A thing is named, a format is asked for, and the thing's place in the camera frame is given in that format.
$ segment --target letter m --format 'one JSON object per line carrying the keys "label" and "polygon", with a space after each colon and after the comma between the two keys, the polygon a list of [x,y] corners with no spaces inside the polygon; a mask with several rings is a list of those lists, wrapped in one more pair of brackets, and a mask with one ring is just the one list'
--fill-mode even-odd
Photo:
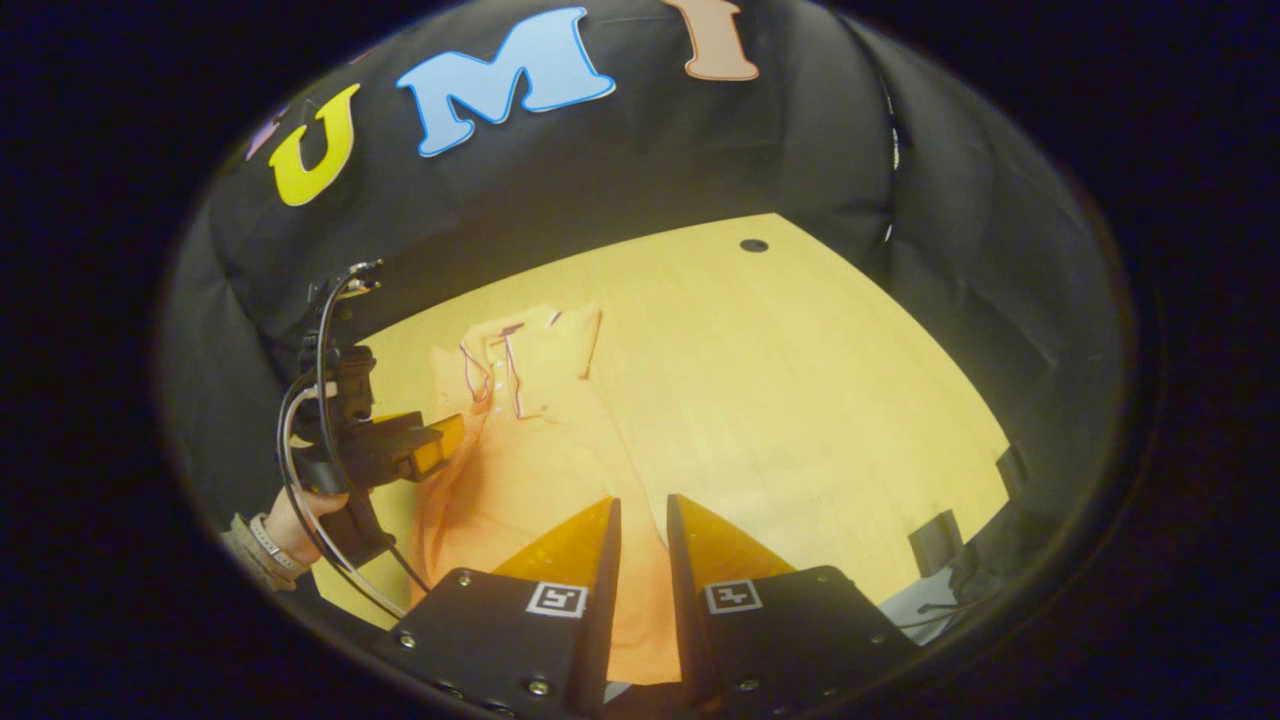
{"label": "letter m", "polygon": [[595,72],[577,35],[577,22],[585,14],[582,8],[561,8],[521,20],[492,63],[442,53],[404,73],[396,87],[413,91],[426,132],[417,151],[424,158],[439,155],[475,132],[475,123],[460,119],[453,102],[490,123],[506,122],[521,74],[529,78],[521,105],[530,113],[613,92],[613,78]]}

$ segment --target table surface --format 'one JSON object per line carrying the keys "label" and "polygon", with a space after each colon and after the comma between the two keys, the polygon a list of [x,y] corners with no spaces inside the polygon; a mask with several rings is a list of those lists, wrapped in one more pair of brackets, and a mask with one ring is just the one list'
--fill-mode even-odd
{"label": "table surface", "polygon": [[[746,238],[768,250],[745,251]],[[968,541],[1007,501],[996,459],[1009,443],[964,373],[878,286],[773,214],[564,258],[371,336],[375,415],[436,419],[433,346],[534,305],[593,300],[590,382],[663,530],[667,495],[684,493],[795,568],[840,568],[879,603],[919,579],[910,533],[950,509]],[[413,489],[372,496],[406,555]],[[407,607],[389,553],[362,571]],[[332,568],[315,574],[332,602],[392,626]]]}

